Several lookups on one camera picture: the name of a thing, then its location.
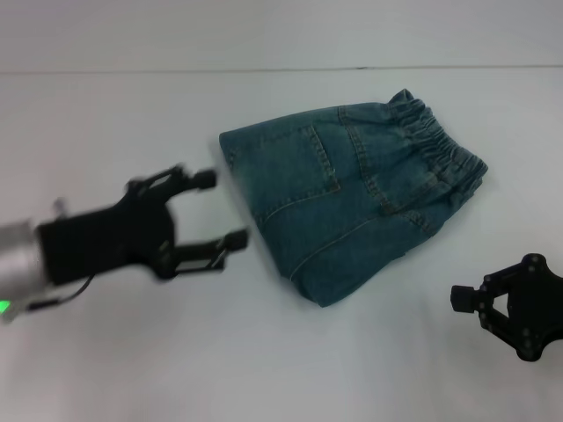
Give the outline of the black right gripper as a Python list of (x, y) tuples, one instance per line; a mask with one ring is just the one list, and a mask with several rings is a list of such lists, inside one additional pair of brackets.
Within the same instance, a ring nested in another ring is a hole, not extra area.
[[(508, 297), (508, 316), (495, 309), (496, 298)], [(562, 340), (562, 278), (541, 254), (528, 254), (518, 264), (486, 274), (477, 288), (455, 285), (451, 302), (459, 313), (477, 313), (480, 327), (511, 346), (521, 360), (534, 362), (544, 349)]]

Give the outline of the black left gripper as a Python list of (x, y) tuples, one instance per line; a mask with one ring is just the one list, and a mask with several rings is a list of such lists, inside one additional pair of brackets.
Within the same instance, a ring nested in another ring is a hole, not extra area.
[(189, 191), (216, 187), (214, 169), (187, 172), (182, 164), (133, 178), (126, 196), (111, 207), (37, 227), (49, 280), (56, 286), (125, 266), (146, 266), (160, 279), (221, 272), (227, 257), (246, 249), (247, 229), (196, 244), (173, 244), (174, 222), (163, 202)]

